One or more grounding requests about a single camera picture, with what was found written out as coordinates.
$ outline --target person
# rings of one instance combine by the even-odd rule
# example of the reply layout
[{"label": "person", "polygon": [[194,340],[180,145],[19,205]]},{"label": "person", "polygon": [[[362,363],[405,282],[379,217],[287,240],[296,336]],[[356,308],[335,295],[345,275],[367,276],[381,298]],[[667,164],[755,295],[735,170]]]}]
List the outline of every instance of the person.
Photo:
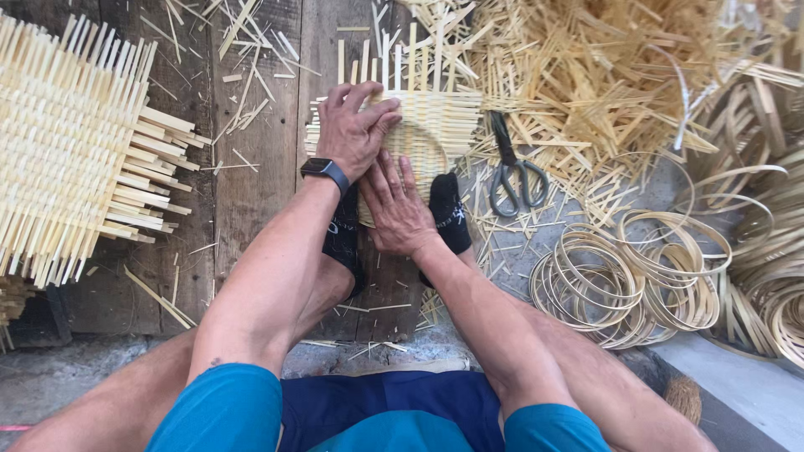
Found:
[{"label": "person", "polygon": [[357,183],[374,245],[416,262],[484,373],[278,380],[288,351],[363,284],[356,190],[340,201],[335,179],[307,175],[197,330],[112,374],[10,450],[715,450],[616,359],[482,275],[455,176],[437,178],[431,211],[410,162],[399,159],[400,177],[380,151],[399,101],[360,108],[381,90],[329,92],[317,157]]}]

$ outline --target teal shorts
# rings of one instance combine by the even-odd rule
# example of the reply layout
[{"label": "teal shorts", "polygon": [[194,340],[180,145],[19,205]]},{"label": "teal shorts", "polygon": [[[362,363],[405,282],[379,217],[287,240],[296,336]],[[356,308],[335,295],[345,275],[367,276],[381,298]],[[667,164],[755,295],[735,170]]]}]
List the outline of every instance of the teal shorts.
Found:
[{"label": "teal shorts", "polygon": [[[446,395],[451,386],[460,387],[466,383],[466,379],[470,379],[473,385],[482,385],[477,380],[482,374],[476,372],[449,372],[454,376],[428,372],[388,372],[388,376],[392,373],[403,375],[383,378],[380,374],[381,377],[374,376],[373,379],[367,378],[372,376],[302,379],[310,381],[307,386],[309,390],[305,390],[306,383],[301,380],[287,380],[293,381],[293,385],[286,386],[294,392],[293,397],[308,397],[309,401],[315,403],[296,404],[297,407],[308,408],[304,413],[298,413],[298,410],[295,413],[293,428],[297,432],[288,437],[283,434],[281,449],[321,452],[609,450],[597,426],[581,411],[566,405],[532,405],[518,409],[506,420],[505,442],[499,441],[501,437],[499,440],[491,438],[495,435],[494,431],[499,435],[499,428],[496,422],[489,425],[490,417],[480,411],[489,412],[493,407],[476,407],[478,412],[473,416],[473,408],[467,405],[467,401],[474,397],[471,394],[475,393],[471,388],[468,391],[466,388],[462,389],[462,393],[467,394],[466,397],[443,397],[439,402],[442,405],[458,406],[459,410],[450,410],[454,407],[442,407],[439,410],[437,407],[423,405],[423,409],[416,409],[419,407],[409,405],[405,406],[406,409],[383,411],[383,406],[387,408],[398,405],[393,401],[394,397],[404,395],[407,391],[426,393],[435,388],[438,392],[433,394],[437,396]],[[374,393],[371,388],[376,388],[378,378],[384,381],[384,386],[379,388],[377,397],[376,394],[372,396]],[[328,388],[326,384],[322,386],[322,382],[326,381],[330,382],[326,384],[330,384],[331,394],[320,397],[321,389]],[[400,381],[404,381],[407,386],[400,385]],[[481,397],[483,391],[484,389],[478,391]],[[146,451],[273,452],[279,438],[280,422],[286,425],[291,423],[285,420],[287,413],[283,415],[282,392],[283,385],[279,380],[270,371],[258,366],[223,364],[210,368],[182,391],[173,409],[157,428]],[[463,417],[450,414],[465,409],[470,410],[466,417],[481,420],[476,426],[467,425]],[[355,417],[354,413],[361,410],[364,416]],[[351,420],[341,422],[344,416],[350,416]],[[333,424],[338,425],[337,429],[332,430]],[[292,437],[316,438],[315,435],[320,436],[322,431],[327,432],[326,436],[314,439],[313,446],[286,440]],[[478,435],[489,438],[478,438]]]}]

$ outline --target hand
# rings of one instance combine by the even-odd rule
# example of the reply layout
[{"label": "hand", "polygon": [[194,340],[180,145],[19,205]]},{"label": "hand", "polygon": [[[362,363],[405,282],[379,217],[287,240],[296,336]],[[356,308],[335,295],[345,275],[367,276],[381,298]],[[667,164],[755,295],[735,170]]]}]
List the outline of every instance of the hand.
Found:
[{"label": "hand", "polygon": [[380,151],[378,160],[360,179],[360,191],[376,226],[368,229],[368,235],[381,253],[412,256],[431,240],[441,240],[436,222],[416,192],[410,160],[400,157],[404,186],[388,151]]},{"label": "hand", "polygon": [[374,81],[354,86],[340,84],[330,90],[326,101],[318,104],[321,136],[315,155],[334,160],[350,183],[366,172],[385,134],[402,120],[402,115],[394,111],[400,104],[396,98],[358,113],[366,97],[382,91],[383,85]]}]

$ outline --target foot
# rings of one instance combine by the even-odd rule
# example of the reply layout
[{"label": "foot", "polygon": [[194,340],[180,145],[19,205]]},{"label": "foot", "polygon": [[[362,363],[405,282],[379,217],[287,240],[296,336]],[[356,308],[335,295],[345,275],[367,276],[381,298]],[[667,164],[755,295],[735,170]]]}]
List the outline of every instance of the foot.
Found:
[{"label": "foot", "polygon": [[365,286],[363,267],[357,256],[357,185],[349,187],[341,199],[326,231],[322,253],[346,267],[355,277],[355,285],[348,298],[359,294]]},{"label": "foot", "polygon": [[[472,255],[472,237],[466,224],[463,213],[463,203],[457,189],[457,176],[455,173],[438,175],[430,186],[430,211],[436,221],[438,235],[447,244],[449,249],[461,257]],[[419,279],[429,288],[433,285],[427,277],[419,272]]]}]

